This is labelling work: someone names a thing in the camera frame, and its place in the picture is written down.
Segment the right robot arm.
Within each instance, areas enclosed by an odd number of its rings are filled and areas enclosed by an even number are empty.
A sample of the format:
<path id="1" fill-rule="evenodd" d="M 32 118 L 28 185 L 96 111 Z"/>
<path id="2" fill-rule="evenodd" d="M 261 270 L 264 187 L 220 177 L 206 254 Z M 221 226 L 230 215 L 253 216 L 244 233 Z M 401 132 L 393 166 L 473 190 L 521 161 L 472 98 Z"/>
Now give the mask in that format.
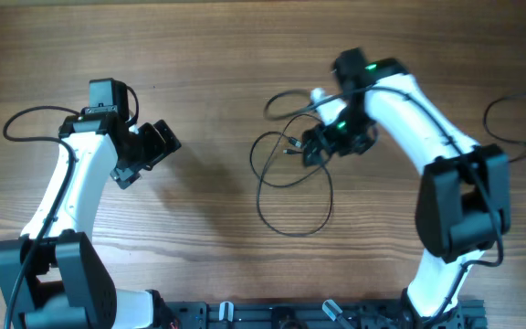
<path id="1" fill-rule="evenodd" d="M 461 132 L 396 58 L 370 62 L 352 48 L 334 60 L 332 73 L 342 93 L 311 92 L 321 121 L 302 136 L 303 163 L 364 154 L 376 142 L 376 124 L 394 138 L 421 177 L 415 222 L 424 253 L 405 298 L 415 323 L 432 327 L 455 309 L 471 267 L 504 260 L 508 158 L 496 144 L 482 146 Z"/>

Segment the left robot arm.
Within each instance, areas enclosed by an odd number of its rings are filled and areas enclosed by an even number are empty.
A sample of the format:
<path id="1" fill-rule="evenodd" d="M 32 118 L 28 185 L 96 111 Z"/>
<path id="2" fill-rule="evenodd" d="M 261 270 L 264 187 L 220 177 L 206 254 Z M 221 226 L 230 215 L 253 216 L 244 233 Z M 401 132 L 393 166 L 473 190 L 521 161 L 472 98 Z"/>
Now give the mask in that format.
<path id="1" fill-rule="evenodd" d="M 122 81 L 91 80 L 88 106 L 52 138 L 58 161 L 37 212 L 0 241 L 6 328 L 179 327 L 156 290 L 117 289 L 91 243 L 107 180 L 125 189 L 181 146 L 163 120 L 136 124 L 135 97 Z"/>

